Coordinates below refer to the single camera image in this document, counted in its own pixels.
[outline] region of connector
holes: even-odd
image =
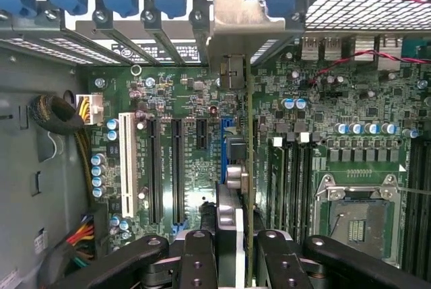
[[[137,213],[137,150],[135,115],[119,114],[121,211],[123,217],[135,217]]]
[[[103,123],[103,95],[76,95],[75,99],[85,125]]]

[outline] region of metal mesh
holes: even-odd
[[[8,43],[14,44],[16,46],[20,46],[22,48],[26,48],[26,49],[37,51],[40,53],[44,53],[46,55],[57,57],[57,58],[60,58],[63,60],[68,60],[68,61],[71,61],[74,63],[79,63],[80,65],[91,65],[91,64],[93,64],[92,62],[87,61],[85,59],[74,57],[73,55],[68,55],[66,53],[62,53],[62,52],[59,52],[59,51],[56,51],[53,49],[49,49],[49,48],[46,48],[44,46],[40,46],[40,45],[31,43],[31,42],[27,42],[27,41],[23,40],[22,38],[1,39],[1,41],[8,42]]]
[[[42,38],[41,40],[47,41],[50,43],[53,43],[57,46],[61,46],[64,49],[75,51],[76,53],[79,53],[81,55],[85,55],[89,58],[92,58],[97,61],[105,62],[107,64],[118,64],[118,61],[115,61],[105,55],[102,55],[100,53],[97,53],[96,51],[87,49],[84,46],[81,46],[79,44],[73,43],[69,40],[66,40],[65,38]]]
[[[431,30],[431,4],[402,0],[316,0],[307,30]]]

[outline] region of pcie slot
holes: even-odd
[[[162,219],[162,167],[160,166],[160,127],[157,119],[147,122],[147,175],[150,205],[150,223],[157,224]]]
[[[196,120],[196,148],[206,150],[208,147],[208,122],[207,119]]]
[[[185,221],[184,207],[184,131],[183,120],[172,120],[172,196],[173,224]]]
[[[133,113],[119,114],[119,141],[121,211],[123,217],[135,217],[137,213],[137,150]]]

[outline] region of label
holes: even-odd
[[[40,234],[34,239],[34,252],[41,254],[48,248],[48,232],[42,230]]]
[[[15,289],[20,283],[21,279],[18,276],[18,269],[14,269],[0,281],[0,289]]]

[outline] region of electrolytic capacitor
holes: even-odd
[[[120,222],[119,226],[121,230],[128,230],[132,226],[132,222],[130,221],[130,219],[125,218]]]
[[[93,196],[95,198],[101,198],[106,192],[105,186],[93,188]]]
[[[120,226],[120,217],[118,215],[114,215],[113,217],[111,217],[111,219],[109,220],[109,224],[111,226],[114,227],[118,227]]]
[[[343,123],[337,123],[334,126],[334,132],[338,133],[338,134],[346,134],[348,131],[348,127],[346,124]]]
[[[415,139],[415,138],[417,138],[419,136],[419,133],[415,129],[404,129],[403,130],[403,135],[405,137],[410,138],[410,139]]]
[[[368,134],[377,134],[378,133],[378,125],[374,123],[367,123],[364,126],[365,133]]]
[[[116,131],[109,131],[108,134],[106,134],[106,137],[110,141],[115,141],[117,139],[118,135],[117,135]]]
[[[365,100],[365,99],[373,98],[375,96],[376,96],[375,92],[373,92],[372,90],[368,90],[366,92],[361,92],[359,94],[359,99]]]
[[[105,176],[95,176],[92,179],[93,187],[100,187],[105,183]]]
[[[92,156],[90,162],[92,163],[93,166],[99,166],[101,164],[104,164],[106,162],[105,155],[101,153],[97,153]]]
[[[306,106],[307,106],[307,102],[304,99],[302,99],[302,98],[298,98],[295,101],[295,105],[296,105],[297,109],[305,109]]]
[[[118,119],[110,119],[106,123],[106,127],[110,130],[118,129],[119,128],[119,120]]]
[[[384,134],[395,134],[396,130],[397,129],[395,128],[394,124],[385,123],[382,125],[382,133],[384,133]]]
[[[92,176],[101,176],[103,173],[105,173],[106,167],[101,164],[99,166],[92,167]]]
[[[293,109],[295,107],[295,101],[291,98],[283,99],[281,103],[286,109]]]
[[[352,123],[349,125],[349,132],[353,134],[361,134],[362,126],[359,123]]]

